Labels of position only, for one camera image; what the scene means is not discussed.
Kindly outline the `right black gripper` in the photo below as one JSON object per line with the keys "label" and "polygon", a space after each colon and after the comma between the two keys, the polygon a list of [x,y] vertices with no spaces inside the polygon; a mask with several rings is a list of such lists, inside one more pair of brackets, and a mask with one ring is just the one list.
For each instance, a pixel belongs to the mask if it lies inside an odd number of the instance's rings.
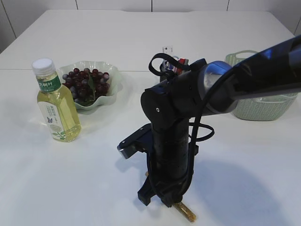
{"label": "right black gripper", "polygon": [[137,149],[146,153],[149,173],[137,193],[144,205],[155,195],[167,207],[182,201],[190,176],[189,125],[189,119],[180,119],[167,130],[150,123],[138,130]]}

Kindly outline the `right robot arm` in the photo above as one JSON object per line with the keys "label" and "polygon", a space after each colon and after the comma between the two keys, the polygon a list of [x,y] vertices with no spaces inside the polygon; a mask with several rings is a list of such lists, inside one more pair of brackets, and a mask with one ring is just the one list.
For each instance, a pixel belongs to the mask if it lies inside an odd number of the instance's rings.
{"label": "right robot arm", "polygon": [[168,207],[180,202],[193,176],[202,116],[231,112],[238,100],[299,92],[301,38],[296,36],[242,62],[200,59],[146,89],[141,96],[151,122],[152,147],[147,151],[148,177],[138,191],[148,205],[158,196]]}

